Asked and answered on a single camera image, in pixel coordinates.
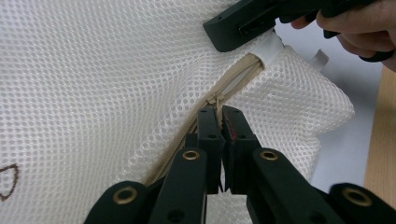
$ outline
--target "zipper teeth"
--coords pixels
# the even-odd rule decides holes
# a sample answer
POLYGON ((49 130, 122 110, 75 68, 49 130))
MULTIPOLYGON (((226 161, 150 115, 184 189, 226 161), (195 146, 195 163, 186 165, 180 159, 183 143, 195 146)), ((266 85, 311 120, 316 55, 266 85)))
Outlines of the zipper teeth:
POLYGON ((227 99, 229 99, 233 94, 239 91, 246 84, 248 84, 248 82, 251 79, 253 79, 255 76, 257 76, 260 73, 260 71, 263 69, 263 65, 261 61, 257 57, 251 54, 248 54, 247 56, 242 58, 235 65, 233 65, 233 67, 234 66, 235 66, 234 68, 235 70, 232 71, 231 74, 228 74, 227 72, 226 75, 224 75, 224 77, 222 77, 218 81, 218 84, 213 87, 214 90, 211 91, 209 94, 207 94, 206 97, 203 100, 201 100, 201 103, 198 104, 198 106, 196 106, 194 110, 192 110, 192 113, 194 113, 193 116, 189 115, 189 118, 187 119, 185 125, 182 126, 177 136, 174 138, 173 142, 165 150, 163 157, 160 158, 159 162, 157 162, 154 165, 154 167, 148 172, 146 178, 142 181, 144 185, 148 186, 166 175, 169 166, 173 158, 175 157, 176 153, 184 146, 185 135, 187 133, 192 133, 197 128, 197 118, 196 118, 197 110, 207 105, 216 106, 216 103, 218 103, 219 105, 220 100, 218 99, 218 97, 222 94, 222 92, 237 77, 239 77, 243 72, 246 72, 249 68, 250 70, 247 72, 247 74, 229 92, 227 92, 224 95, 224 98, 221 100, 222 103, 225 102, 227 99), (210 104, 209 100, 217 100, 217 101, 214 104, 210 104))
POLYGON ((245 87, 248 82, 253 79, 255 76, 257 76, 260 71, 262 70, 262 64, 261 63, 254 63, 248 73, 236 84, 229 92, 227 92, 224 95, 224 98, 221 100, 222 102, 227 101, 231 96, 233 96, 237 91, 241 90, 243 87, 245 87))

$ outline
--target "mesh bag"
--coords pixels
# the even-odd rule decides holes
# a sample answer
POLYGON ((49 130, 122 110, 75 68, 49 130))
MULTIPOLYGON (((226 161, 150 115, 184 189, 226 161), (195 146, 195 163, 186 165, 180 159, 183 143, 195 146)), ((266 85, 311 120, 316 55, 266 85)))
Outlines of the mesh bag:
MULTIPOLYGON (((267 38, 216 52, 202 24, 235 1, 0 2, 0 223, 81 223, 110 186, 140 181, 192 109, 267 38)), ((286 47, 227 103, 310 178, 316 136, 353 114, 286 47)), ((249 223, 210 196, 208 223, 249 223)))

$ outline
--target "human hand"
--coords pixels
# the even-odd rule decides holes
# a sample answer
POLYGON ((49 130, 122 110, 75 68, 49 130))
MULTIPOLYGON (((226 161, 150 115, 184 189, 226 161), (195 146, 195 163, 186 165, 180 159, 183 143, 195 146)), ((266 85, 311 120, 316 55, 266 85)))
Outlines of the human hand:
MULTIPOLYGON (((347 51, 371 58, 377 51, 396 49, 396 0, 376 0, 364 7, 355 7, 334 18, 324 18, 319 12, 318 26, 324 30, 341 33, 337 36, 347 51)), ((295 29, 308 25, 305 17, 293 21, 295 29)), ((396 72, 396 53, 384 62, 396 72)))

